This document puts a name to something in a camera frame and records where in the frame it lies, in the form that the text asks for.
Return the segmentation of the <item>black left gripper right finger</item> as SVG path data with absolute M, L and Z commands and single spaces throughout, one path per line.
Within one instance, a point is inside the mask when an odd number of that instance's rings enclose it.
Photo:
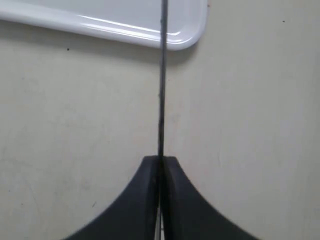
M 166 240 L 255 240 L 198 192 L 178 159 L 162 160 L 161 210 Z

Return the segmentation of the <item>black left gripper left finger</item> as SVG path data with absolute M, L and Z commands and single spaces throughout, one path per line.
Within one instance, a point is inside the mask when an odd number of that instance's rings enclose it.
M 67 240 L 153 240 L 159 203 L 159 158 L 145 156 L 115 201 Z

